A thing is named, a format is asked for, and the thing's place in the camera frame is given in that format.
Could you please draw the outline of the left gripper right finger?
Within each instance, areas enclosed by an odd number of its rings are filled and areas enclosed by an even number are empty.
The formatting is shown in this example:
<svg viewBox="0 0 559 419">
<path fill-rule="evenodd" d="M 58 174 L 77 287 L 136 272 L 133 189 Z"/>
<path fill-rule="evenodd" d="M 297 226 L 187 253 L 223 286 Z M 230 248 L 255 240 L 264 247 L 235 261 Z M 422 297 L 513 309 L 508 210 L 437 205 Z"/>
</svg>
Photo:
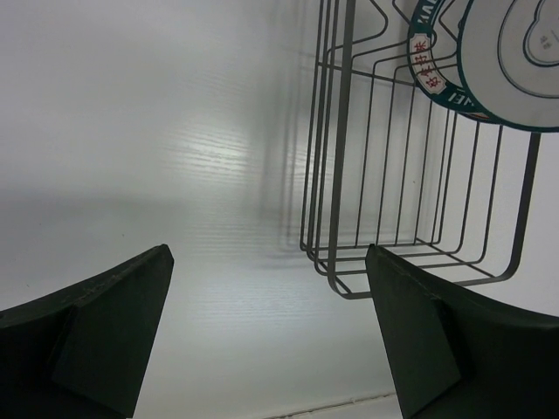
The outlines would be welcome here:
<svg viewBox="0 0 559 419">
<path fill-rule="evenodd" d="M 371 245 L 366 270 L 404 418 L 556 418 L 558 319 Z"/>
</svg>

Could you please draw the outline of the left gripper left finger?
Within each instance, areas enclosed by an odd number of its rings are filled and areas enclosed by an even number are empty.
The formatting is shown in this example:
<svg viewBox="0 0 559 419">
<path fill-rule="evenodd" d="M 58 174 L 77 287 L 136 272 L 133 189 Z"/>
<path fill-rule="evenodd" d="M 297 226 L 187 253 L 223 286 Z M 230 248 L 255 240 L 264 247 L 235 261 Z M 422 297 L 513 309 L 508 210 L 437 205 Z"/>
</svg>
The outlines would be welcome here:
<svg viewBox="0 0 559 419">
<path fill-rule="evenodd" d="M 3 418 L 131 418 L 174 268 L 160 244 L 1 312 Z"/>
</svg>

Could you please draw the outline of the white plate teal rim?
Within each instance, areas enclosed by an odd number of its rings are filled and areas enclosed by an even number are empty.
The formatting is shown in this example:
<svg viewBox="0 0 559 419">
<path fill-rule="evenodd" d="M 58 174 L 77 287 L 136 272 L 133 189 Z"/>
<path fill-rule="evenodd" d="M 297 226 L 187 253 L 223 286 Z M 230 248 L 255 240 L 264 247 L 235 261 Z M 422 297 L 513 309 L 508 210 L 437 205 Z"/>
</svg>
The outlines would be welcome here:
<svg viewBox="0 0 559 419">
<path fill-rule="evenodd" d="M 407 59 L 411 75 L 435 104 L 470 120 L 494 124 L 462 86 L 458 37 L 467 1 L 420 0 L 409 22 Z"/>
</svg>

